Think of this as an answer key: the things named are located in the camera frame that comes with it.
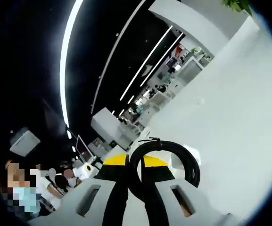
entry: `black cable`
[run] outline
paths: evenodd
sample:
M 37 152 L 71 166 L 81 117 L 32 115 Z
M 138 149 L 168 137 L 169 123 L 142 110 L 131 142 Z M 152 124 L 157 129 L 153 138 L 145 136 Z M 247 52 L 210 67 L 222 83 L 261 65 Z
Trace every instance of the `black cable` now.
M 137 166 L 139 161 L 149 152 L 152 151 L 169 151 L 174 153 L 182 162 L 185 170 L 185 180 L 198 187 L 200 183 L 200 169 L 193 155 L 182 145 L 171 141 L 161 141 L 158 138 L 148 140 L 140 145 L 132 154 L 129 162 L 130 178 L 129 189 L 140 200 L 143 201 L 143 191 L 141 181 L 138 176 Z

